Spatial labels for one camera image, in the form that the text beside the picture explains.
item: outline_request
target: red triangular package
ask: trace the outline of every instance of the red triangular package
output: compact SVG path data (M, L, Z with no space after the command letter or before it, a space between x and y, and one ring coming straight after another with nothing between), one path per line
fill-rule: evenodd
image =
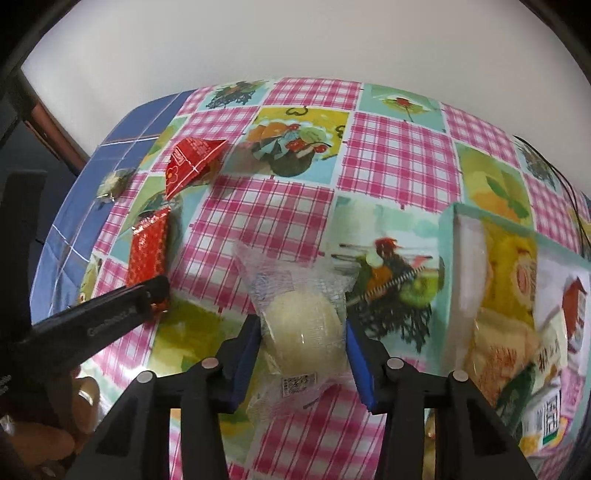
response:
M226 143L227 140L192 137L177 143L166 167L166 199L170 200L193 180L205 175Z

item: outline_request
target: blue cloth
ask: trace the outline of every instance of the blue cloth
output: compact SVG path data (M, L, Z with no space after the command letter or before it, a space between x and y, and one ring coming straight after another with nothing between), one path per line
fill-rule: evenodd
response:
M33 323L75 304L92 248L112 204L95 204L105 176L137 167L193 90L169 95L132 110L98 146L58 212L37 265L31 289Z

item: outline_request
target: red wrapped candy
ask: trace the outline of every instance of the red wrapped candy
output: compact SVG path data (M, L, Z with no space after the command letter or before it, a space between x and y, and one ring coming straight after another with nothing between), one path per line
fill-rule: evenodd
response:
M189 183L205 176L226 142L189 137L177 143L166 168L166 199L170 200Z
M134 227L125 281L128 287L165 273L169 214L170 207L165 207ZM167 302L163 302L155 309L162 311L166 306Z

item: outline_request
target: snack bag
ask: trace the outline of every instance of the snack bag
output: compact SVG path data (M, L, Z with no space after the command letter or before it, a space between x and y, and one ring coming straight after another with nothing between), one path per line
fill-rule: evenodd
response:
M540 349L535 356L533 393L554 378L568 362L567 334L564 312L560 309L540 333Z
M510 233L487 220L482 223L489 261L482 307L534 328L532 311L537 272L535 241Z
M527 404L519 448L525 456L538 453L558 436L560 428L560 383L540 391Z
M166 167L166 200L195 180L215 175L220 169L218 158L227 142L191 137L178 142Z
M492 406L507 383L532 360L540 346L535 330L488 309L474 321L464 370Z
M261 317L261 351L270 371L248 414L268 419L307 408L347 370L345 291L355 279L274 260L240 242L234 260Z
M170 207L165 207L133 227L134 235L125 281L128 287L164 274L169 214ZM154 306L154 309L161 312L167 305L168 302L165 301Z
M96 191L98 201L108 203L118 199L127 188L134 173L135 168L120 168L108 173Z

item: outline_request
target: white wall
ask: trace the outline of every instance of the white wall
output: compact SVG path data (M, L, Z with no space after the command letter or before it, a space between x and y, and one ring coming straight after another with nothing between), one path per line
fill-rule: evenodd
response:
M23 69L88 153L132 108L169 93L340 77L521 135L591 194L591 86L518 0L82 0Z

